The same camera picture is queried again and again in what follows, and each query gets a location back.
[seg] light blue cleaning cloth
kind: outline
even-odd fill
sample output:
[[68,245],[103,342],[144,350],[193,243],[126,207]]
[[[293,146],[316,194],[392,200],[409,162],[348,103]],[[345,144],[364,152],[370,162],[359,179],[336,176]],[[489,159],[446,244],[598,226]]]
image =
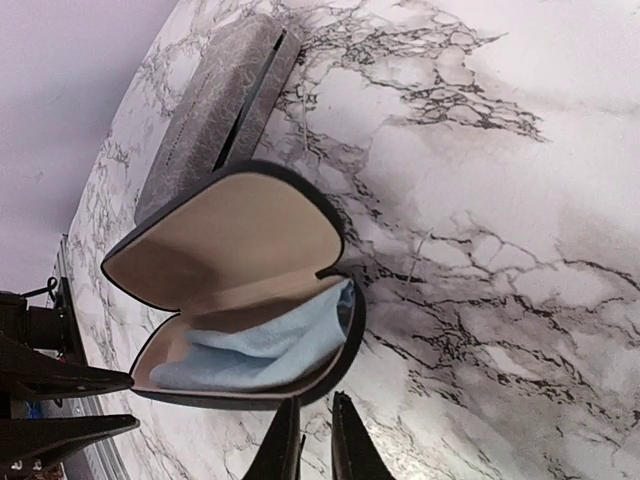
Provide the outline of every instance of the light blue cleaning cloth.
[[151,381],[172,390],[254,391],[290,383],[346,341],[354,302],[351,280],[294,310],[238,333],[190,330],[184,360],[158,365]]

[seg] eyeglass case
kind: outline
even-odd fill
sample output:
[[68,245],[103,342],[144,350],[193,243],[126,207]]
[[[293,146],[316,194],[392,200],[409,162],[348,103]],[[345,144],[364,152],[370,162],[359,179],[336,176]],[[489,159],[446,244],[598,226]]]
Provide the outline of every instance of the eyeglass case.
[[153,308],[176,312],[150,336],[131,367],[132,390],[181,405],[276,410],[296,396],[309,404],[350,368],[365,329],[354,285],[345,343],[295,381],[259,391],[180,391],[150,378],[180,361],[188,330],[235,333],[264,324],[349,278],[336,264],[343,223],[328,199],[297,173],[266,161],[229,164],[147,218],[105,257],[102,271]]
[[267,15],[212,33],[140,193],[136,225],[225,163],[251,158],[299,51]]

